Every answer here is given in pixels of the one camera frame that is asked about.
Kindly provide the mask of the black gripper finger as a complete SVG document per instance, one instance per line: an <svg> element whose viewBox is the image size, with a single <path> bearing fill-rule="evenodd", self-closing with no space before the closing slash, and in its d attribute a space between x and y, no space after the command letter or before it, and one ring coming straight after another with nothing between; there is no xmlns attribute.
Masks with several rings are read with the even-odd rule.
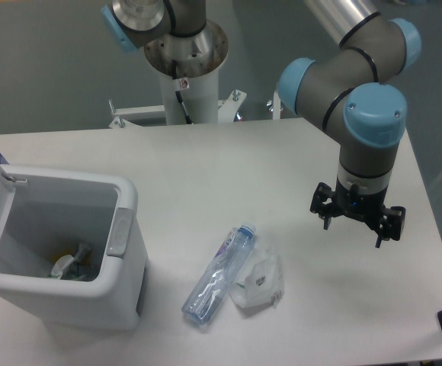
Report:
<svg viewBox="0 0 442 366"><path fill-rule="evenodd" d="M383 207L376 228L376 248L382 241L399 241L405 225L406 209L402 206Z"/></svg>
<svg viewBox="0 0 442 366"><path fill-rule="evenodd" d="M332 218L336 215L335 197L336 192L323 182L319 182L312 196L309 210L323 221L324 230L328 230Z"/></svg>

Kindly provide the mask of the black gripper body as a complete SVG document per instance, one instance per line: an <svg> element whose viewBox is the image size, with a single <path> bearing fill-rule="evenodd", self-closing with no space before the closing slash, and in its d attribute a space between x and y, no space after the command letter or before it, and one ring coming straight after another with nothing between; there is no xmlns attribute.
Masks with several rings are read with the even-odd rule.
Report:
<svg viewBox="0 0 442 366"><path fill-rule="evenodd" d="M371 230L383 229L386 226L384 200L387 188L374 194L361 194L358 188L346 188L337 181L335 194L331 199L331 215L345 216L365 223Z"/></svg>

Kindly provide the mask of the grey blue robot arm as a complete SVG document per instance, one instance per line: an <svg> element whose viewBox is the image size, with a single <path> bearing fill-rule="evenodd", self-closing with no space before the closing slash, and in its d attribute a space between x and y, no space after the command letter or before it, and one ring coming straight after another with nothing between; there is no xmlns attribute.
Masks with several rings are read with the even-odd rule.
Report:
<svg viewBox="0 0 442 366"><path fill-rule="evenodd" d="M421 54L416 27L386 20L370 1L309 1L339 46L325 63L292 61L277 83L281 102L340 146L336 186L320 183L310 210L324 223L348 217L379 242L399 240L405 209L384 204L408 105L389 80ZM112 1L104 23L126 52L143 49L162 77L169 124L218 123L218 70L228 40L203 1Z"/></svg>

